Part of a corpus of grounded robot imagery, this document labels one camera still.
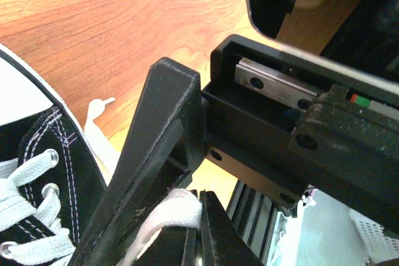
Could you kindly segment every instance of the shoe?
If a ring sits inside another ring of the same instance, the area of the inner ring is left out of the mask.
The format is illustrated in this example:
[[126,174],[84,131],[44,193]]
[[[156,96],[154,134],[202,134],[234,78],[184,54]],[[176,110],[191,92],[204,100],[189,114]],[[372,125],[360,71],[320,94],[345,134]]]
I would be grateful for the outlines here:
[[0,44],[0,265],[67,265],[105,183],[60,96]]

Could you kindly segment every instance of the white perforated object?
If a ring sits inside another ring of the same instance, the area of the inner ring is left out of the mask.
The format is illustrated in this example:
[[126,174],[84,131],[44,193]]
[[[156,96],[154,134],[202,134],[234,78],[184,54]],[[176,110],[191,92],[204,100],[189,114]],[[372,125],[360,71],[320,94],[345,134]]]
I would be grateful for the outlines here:
[[349,216],[354,221],[372,262],[380,263],[399,258],[399,240],[385,236],[383,226],[352,209],[349,210]]

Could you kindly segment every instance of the wooden table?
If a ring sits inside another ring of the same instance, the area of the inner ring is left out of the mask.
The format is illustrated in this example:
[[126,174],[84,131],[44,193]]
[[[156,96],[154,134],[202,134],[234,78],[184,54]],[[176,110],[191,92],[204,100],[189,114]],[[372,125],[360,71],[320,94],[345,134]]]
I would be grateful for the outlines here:
[[[0,0],[0,8],[0,42],[58,91],[81,125],[91,100],[116,98],[96,123],[118,150],[160,57],[199,71],[205,86],[209,55],[229,34],[266,41],[245,0]],[[205,162],[191,187],[214,190],[226,207],[235,182]]]

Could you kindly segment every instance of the gray floor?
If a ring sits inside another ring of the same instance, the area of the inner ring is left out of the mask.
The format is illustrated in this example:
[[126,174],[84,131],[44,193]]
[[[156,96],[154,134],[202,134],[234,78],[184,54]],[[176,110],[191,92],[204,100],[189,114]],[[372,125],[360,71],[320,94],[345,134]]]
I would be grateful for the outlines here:
[[367,252],[349,208],[316,191],[317,205],[305,210],[297,266],[364,266]]

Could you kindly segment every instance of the wooden surface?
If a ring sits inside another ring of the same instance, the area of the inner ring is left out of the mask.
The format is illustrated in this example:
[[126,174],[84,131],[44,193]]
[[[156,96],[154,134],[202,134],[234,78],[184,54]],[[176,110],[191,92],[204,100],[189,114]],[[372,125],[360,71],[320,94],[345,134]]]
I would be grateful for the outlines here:
[[[148,68],[167,56],[209,80],[209,54],[229,34],[264,42],[245,0],[0,0],[0,42],[64,98],[83,125],[88,103],[115,97],[96,123],[121,150]],[[207,162],[193,187],[227,206],[235,178]]]

